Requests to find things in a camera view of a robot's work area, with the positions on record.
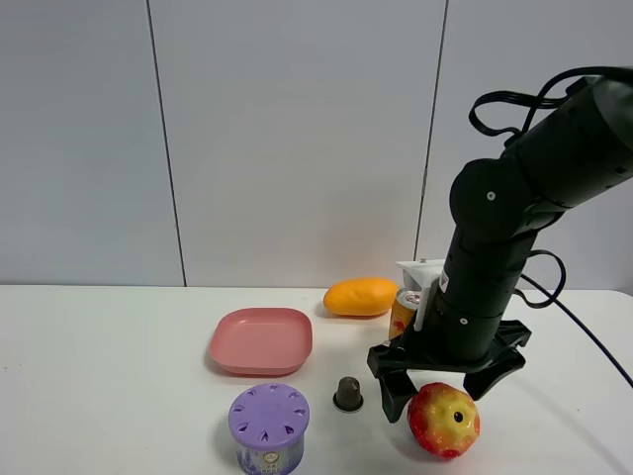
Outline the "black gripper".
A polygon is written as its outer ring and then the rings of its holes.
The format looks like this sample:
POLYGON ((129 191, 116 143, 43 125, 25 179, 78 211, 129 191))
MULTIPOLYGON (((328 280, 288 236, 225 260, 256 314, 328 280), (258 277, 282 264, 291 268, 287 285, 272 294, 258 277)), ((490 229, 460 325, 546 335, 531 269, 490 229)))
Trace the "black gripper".
POLYGON ((452 356, 423 332, 415 332, 412 325, 396 338, 371 347, 367 363, 379 381, 388 422, 396 423, 418 392, 408 370, 464 373, 464 389, 473 400, 481 400, 499 381, 521 369, 520 365, 501 363, 514 354, 520 356, 517 348, 525 346, 530 337, 531 331, 520 321, 501 321, 484 356, 471 361, 452 356))

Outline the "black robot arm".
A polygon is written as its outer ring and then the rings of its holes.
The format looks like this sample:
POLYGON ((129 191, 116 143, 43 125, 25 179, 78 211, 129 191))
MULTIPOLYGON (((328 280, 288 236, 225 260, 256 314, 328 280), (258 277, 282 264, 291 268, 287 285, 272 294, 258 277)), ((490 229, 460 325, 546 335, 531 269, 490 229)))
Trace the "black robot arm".
POLYGON ((420 300, 404 331, 372 347, 367 363, 382 408, 397 421, 415 395, 412 370, 460 373, 473 399, 523 367, 530 331, 504 318, 537 235, 569 210, 632 176, 632 72, 591 66, 565 71, 564 96, 496 91, 483 103, 540 109, 508 128, 502 155, 468 162, 450 190, 456 228, 445 258, 402 264, 420 300))

